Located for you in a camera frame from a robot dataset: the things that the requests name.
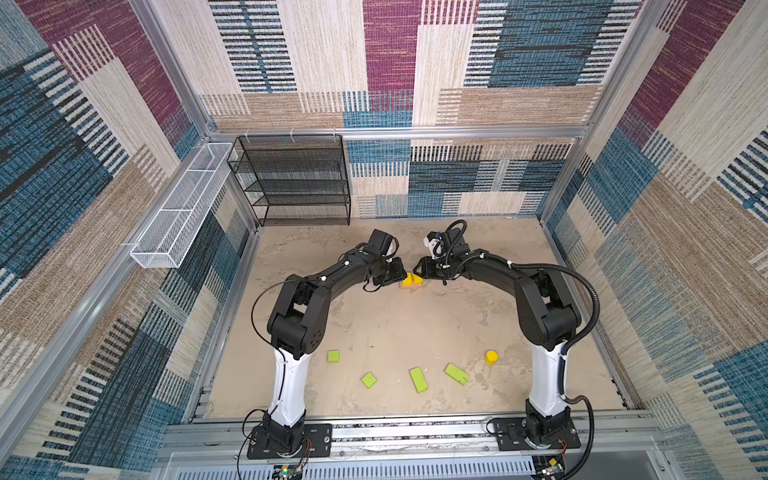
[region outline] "black wire mesh shelf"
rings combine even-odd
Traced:
[[[344,147],[339,135],[238,137],[230,169],[266,225],[349,225]]]

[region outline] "wall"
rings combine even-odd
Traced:
[[[766,20],[673,0],[547,222],[688,478],[768,477]]]
[[[127,0],[0,0],[0,404],[196,140]]]
[[[2,404],[197,132],[127,0],[0,0],[0,92]],[[0,478],[148,470],[183,414],[245,229],[222,192],[182,268],[134,268]]]
[[[183,420],[248,234],[225,186],[180,268],[135,266],[0,479],[148,477],[165,427]]]
[[[571,138],[345,141],[352,217],[536,214]]]
[[[641,0],[156,0],[219,128],[578,124]]]

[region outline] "yellow block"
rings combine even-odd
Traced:
[[[402,281],[402,286],[414,286],[424,283],[424,279],[413,273],[409,273],[408,277]]]
[[[496,360],[498,360],[498,353],[494,352],[493,350],[489,350],[488,353],[485,354],[485,363],[493,365],[496,363]]]

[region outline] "metal base plate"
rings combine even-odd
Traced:
[[[330,423],[310,423],[309,425],[304,425],[304,438],[312,442],[312,451],[310,452],[312,458],[329,457],[331,455],[332,432],[333,425]],[[266,437],[266,430],[262,429],[260,425],[251,431],[250,436],[256,439],[256,441],[248,443],[247,457],[249,460],[282,458],[278,455],[278,452],[284,453],[283,449]],[[305,453],[306,442],[302,441],[299,451],[289,458],[302,458]]]
[[[493,432],[504,432],[507,434],[497,436],[496,443],[498,444],[499,450],[502,452],[537,450],[525,441],[525,429],[522,426],[523,420],[525,420],[525,418],[522,417],[491,420],[491,423],[493,424]],[[581,441],[578,439],[578,434],[571,432],[576,432],[576,429],[574,428],[573,421],[568,419],[568,424],[559,435],[554,438],[552,448],[559,449],[561,447],[558,443],[558,437],[560,436],[568,443],[568,448],[578,449],[581,447]]]

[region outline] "white mesh basket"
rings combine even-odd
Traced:
[[[205,144],[131,250],[143,268],[178,268],[214,204],[237,153],[232,144]]]

